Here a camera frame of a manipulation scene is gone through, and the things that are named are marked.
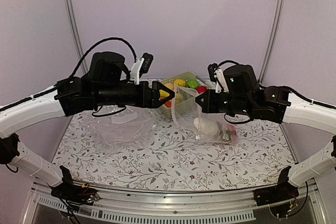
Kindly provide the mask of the yellow toy banana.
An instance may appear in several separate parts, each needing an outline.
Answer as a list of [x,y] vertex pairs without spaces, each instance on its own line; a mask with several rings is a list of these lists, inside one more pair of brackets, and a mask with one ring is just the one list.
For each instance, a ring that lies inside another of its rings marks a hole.
[[[168,92],[166,92],[166,91],[164,91],[164,90],[160,90],[160,99],[161,99],[161,100],[167,98],[169,95],[170,95],[170,94],[169,94]],[[181,95],[178,94],[178,93],[175,94],[174,99],[175,99],[175,103],[176,103],[176,104],[179,104],[179,103],[181,103],[181,101],[182,101]],[[165,102],[164,105],[165,105],[166,107],[170,108],[171,105],[172,105],[172,100],[169,100],[169,101]]]

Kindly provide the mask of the pink zip top bag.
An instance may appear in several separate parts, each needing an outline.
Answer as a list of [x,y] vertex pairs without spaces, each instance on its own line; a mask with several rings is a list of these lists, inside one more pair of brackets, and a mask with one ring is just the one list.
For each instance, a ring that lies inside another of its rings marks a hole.
[[196,103],[198,93],[194,89],[174,86],[175,97],[172,100],[171,116],[180,128],[195,133],[198,142],[229,144],[237,142],[236,128],[224,120],[221,114],[205,114]]

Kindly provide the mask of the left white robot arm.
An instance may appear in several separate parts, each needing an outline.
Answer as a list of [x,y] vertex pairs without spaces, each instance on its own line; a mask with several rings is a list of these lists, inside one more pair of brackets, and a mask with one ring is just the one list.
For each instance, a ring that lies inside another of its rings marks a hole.
[[116,52],[97,52],[89,71],[82,77],[69,77],[39,94],[1,107],[1,164],[15,166],[44,181],[52,196],[78,205],[92,205],[99,199],[88,184],[73,183],[69,169],[55,166],[31,151],[19,140],[18,131],[54,118],[73,116],[83,111],[116,105],[157,109],[165,103],[161,91],[174,98],[174,92],[158,81],[141,81],[152,63],[151,54],[143,54],[131,68]]

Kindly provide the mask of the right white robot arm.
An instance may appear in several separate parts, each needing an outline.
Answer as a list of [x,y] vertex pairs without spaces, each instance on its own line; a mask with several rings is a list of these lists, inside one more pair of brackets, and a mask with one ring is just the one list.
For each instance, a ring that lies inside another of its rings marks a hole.
[[[203,113],[235,116],[252,120],[305,125],[335,135],[335,106],[308,99],[287,86],[261,86],[250,65],[232,62],[208,66],[215,89],[198,95],[196,103]],[[276,185],[254,190],[258,206],[289,200],[299,195],[298,188],[308,180],[335,168],[335,139],[304,161],[282,169]]]

